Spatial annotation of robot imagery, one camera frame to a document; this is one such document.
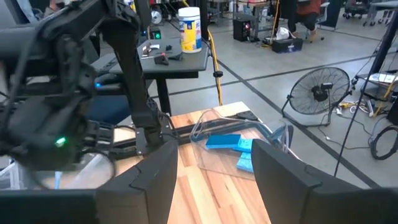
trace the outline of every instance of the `concrete floor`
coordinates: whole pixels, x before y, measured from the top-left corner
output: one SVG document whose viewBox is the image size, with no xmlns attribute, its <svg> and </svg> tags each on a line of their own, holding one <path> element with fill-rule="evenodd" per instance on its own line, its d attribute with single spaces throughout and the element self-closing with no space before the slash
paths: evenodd
<svg viewBox="0 0 398 224">
<path fill-rule="evenodd" d="M 386 28 L 382 25 L 363 27 L 362 23 L 357 18 L 348 21 L 341 18 L 336 31 L 319 30 L 325 40 L 313 44 L 305 43 L 301 52 L 292 54 L 276 54 L 255 44 L 234 40 L 231 21 L 211 26 L 220 69 L 224 72 L 224 104 L 243 101 L 263 122 L 272 122 L 282 118 L 280 109 L 286 96 L 293 84 L 307 72 L 319 67 L 338 67 L 345 70 L 351 78 L 363 66 L 361 73 L 368 72 L 373 62 L 370 55 L 378 46 Z M 163 37 L 178 38 L 178 31 L 167 24 L 162 27 L 162 32 Z M 385 69 L 391 64 L 393 56 L 388 55 Z M 397 69 L 398 63 L 392 63 L 391 68 Z M 212 73 L 213 67 L 209 61 L 207 71 L 201 72 L 198 79 L 168 80 L 173 114 L 218 106 Z M 156 98 L 155 83 L 149 91 Z M 359 90 L 347 100 L 357 100 L 358 96 Z M 317 119 L 320 121 L 323 116 L 304 116 L 289 106 L 286 112 L 302 123 L 311 123 Z M 345 116 L 351 117 L 351 114 L 347 111 Z M 377 119 L 368 118 L 362 112 L 356 118 L 364 123 L 369 132 Z M 347 119 L 334 114 L 332 123 L 322 130 L 331 140 L 342 142 L 348 123 Z M 380 124 L 376 133 L 386 125 L 387 122 Z M 363 127 L 354 123 L 347 147 L 367 146 L 368 138 Z M 392 134 L 386 137 L 386 142 L 393 141 Z M 303 161 L 329 174 L 334 172 L 340 147 L 326 141 L 317 128 L 295 128 L 292 150 Z M 375 161 L 369 149 L 345 150 L 338 177 L 362 188 L 397 186 L 397 159 L 396 154 L 385 161 Z"/>
</svg>

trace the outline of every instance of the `fan grille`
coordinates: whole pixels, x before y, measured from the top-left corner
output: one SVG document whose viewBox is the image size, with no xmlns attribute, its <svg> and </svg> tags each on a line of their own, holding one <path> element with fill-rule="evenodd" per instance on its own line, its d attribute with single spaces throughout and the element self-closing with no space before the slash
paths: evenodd
<svg viewBox="0 0 398 224">
<path fill-rule="evenodd" d="M 328 98 L 315 99 L 313 88 L 323 83 L 332 83 Z M 290 92 L 290 105 L 301 114 L 320 114 L 329 110 L 329 105 L 338 103 L 349 90 L 349 76 L 340 68 L 319 68 L 300 78 Z"/>
</svg>

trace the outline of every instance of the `wooden table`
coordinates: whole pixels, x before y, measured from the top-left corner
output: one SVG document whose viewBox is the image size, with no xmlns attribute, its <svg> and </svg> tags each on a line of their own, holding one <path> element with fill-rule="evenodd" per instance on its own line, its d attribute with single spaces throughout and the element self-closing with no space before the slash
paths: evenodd
<svg viewBox="0 0 398 224">
<path fill-rule="evenodd" d="M 242 102 L 214 108 L 222 116 L 250 109 Z M 202 112 L 173 116 L 176 128 L 194 124 Z M 134 133 L 115 130 L 115 141 L 133 138 Z M 119 173 L 137 164 L 133 157 L 118 162 Z M 177 183 L 169 224 L 266 224 L 271 223 L 255 181 L 200 169 L 191 144 L 178 149 Z"/>
</svg>

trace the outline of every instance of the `desk leg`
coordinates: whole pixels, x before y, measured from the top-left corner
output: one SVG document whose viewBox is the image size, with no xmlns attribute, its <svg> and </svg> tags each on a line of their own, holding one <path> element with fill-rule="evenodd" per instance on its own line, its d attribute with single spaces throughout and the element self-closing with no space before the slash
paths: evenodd
<svg viewBox="0 0 398 224">
<path fill-rule="evenodd" d="M 159 96 L 160 108 L 162 112 L 172 115 L 170 106 L 169 90 L 167 89 L 166 79 L 156 79 L 157 94 Z"/>
</svg>

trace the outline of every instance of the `black desk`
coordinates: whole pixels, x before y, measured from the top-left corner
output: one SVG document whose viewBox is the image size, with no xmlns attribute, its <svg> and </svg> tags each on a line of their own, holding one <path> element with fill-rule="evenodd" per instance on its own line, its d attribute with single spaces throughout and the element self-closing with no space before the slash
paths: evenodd
<svg viewBox="0 0 398 224">
<path fill-rule="evenodd" d="M 166 45 L 171 45 L 173 53 L 181 51 L 179 39 L 162 39 L 162 40 L 147 40 L 151 45 L 160 45 L 160 50 L 153 50 L 149 54 L 156 55 L 165 49 Z M 169 99 L 169 90 L 167 88 L 167 79 L 182 79 L 182 78 L 198 78 L 200 71 L 205 71 L 207 67 L 207 59 L 209 55 L 208 46 L 202 43 L 201 52 L 195 54 L 183 54 L 181 61 L 169 60 L 169 65 L 156 65 L 153 58 L 142 59 L 142 48 L 146 46 L 144 42 L 138 47 L 138 52 L 141 60 L 142 70 L 146 80 L 156 80 L 157 93 L 159 95 L 160 108 L 164 113 L 171 115 L 171 106 Z M 110 61 L 114 60 L 114 54 L 107 54 L 101 57 L 93 64 L 96 68 L 102 68 Z M 117 63 L 109 70 L 110 73 L 120 74 L 122 70 Z"/>
</svg>

